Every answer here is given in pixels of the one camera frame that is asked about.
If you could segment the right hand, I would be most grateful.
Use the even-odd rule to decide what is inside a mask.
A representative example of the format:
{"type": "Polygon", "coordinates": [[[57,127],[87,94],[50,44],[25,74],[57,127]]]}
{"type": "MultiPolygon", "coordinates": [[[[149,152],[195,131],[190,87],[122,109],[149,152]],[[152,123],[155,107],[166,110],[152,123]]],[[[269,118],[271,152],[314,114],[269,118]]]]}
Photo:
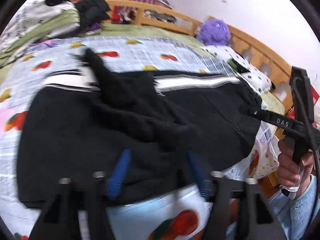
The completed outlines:
{"type": "Polygon", "coordinates": [[[310,174],[314,167],[314,157],[312,152],[305,153],[297,165],[293,160],[293,150],[295,141],[289,137],[278,142],[280,149],[280,155],[278,155],[278,172],[277,180],[282,186],[292,187],[300,182],[298,191],[296,192],[296,198],[299,197],[310,184],[310,174]]]}

